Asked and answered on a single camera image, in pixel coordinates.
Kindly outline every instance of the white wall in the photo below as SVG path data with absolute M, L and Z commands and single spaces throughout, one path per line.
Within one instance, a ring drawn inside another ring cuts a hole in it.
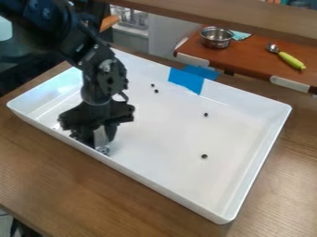
M 172 55 L 175 45 L 199 27 L 193 22 L 154 14 L 149 14 L 148 20 L 148 53 L 169 59 L 175 59 Z

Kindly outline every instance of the floor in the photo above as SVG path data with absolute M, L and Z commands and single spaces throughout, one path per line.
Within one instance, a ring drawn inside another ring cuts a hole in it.
M 13 218 L 0 210 L 0 237 L 10 237 L 10 228 Z M 17 231 L 13 237 L 20 237 Z

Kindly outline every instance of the yellow spoon handle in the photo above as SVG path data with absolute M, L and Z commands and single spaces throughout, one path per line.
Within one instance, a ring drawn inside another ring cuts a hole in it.
M 280 52 L 278 55 L 294 69 L 303 70 L 306 68 L 302 62 L 287 53 Z

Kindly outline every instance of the wooden table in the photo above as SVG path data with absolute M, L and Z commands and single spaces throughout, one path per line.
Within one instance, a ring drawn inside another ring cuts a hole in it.
M 316 100 L 265 81 L 219 78 L 294 110 L 237 219 L 217 226 L 6 108 L 68 67 L 58 65 L 0 100 L 0 208 L 49 236 L 317 236 Z
M 293 69 L 278 55 L 266 51 L 265 45 L 268 42 L 277 44 L 281 51 L 301 60 L 307 69 Z M 195 31 L 186 42 L 175 49 L 174 55 L 202 58 L 207 60 L 211 67 L 266 81 L 269 81 L 271 76 L 297 81 L 308 85 L 312 94 L 317 94 L 317 47 L 252 35 L 244 41 L 232 41 L 226 49 L 209 49 L 201 44 L 199 31 Z

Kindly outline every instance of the blue paper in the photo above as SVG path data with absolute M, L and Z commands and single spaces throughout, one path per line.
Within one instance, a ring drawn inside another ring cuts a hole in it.
M 212 81 L 215 81 L 218 76 L 219 72 L 211 69 L 204 69 L 201 67 L 187 65 L 183 71 L 189 72 L 191 74 L 197 75 L 198 77 L 206 78 Z
M 169 81 L 182 85 L 196 94 L 200 94 L 204 84 L 204 77 L 199 77 L 178 69 L 171 69 Z

